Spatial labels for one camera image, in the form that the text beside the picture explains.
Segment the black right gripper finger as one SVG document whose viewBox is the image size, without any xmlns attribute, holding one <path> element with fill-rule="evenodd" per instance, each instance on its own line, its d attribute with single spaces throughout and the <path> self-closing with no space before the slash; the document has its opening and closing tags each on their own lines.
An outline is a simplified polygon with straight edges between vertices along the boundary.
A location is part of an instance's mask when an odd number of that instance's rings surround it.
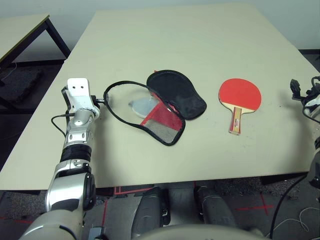
<svg viewBox="0 0 320 240">
<path fill-rule="evenodd" d="M 300 84 L 297 80 L 292 79 L 290 81 L 290 89 L 292 91 L 292 99 L 297 101 L 302 101 Z"/>
</svg>

